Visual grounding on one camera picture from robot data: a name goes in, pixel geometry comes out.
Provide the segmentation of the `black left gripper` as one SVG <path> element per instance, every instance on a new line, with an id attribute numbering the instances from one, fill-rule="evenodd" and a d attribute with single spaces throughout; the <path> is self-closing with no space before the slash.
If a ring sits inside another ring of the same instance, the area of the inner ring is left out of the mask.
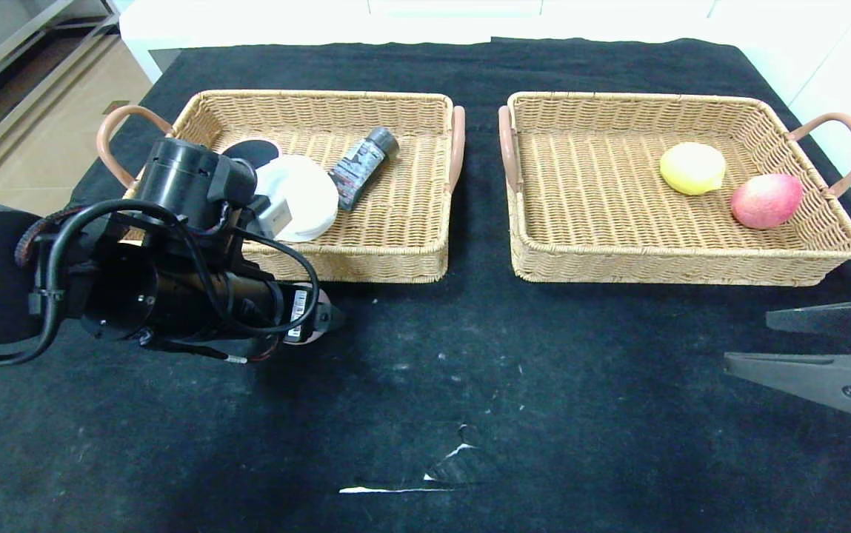
<path id="1" fill-rule="evenodd" d="M 282 326 L 276 334 L 287 344 L 307 343 L 345 325 L 344 311 L 316 284 L 234 272 L 225 282 L 233 320 L 257 329 Z"/>

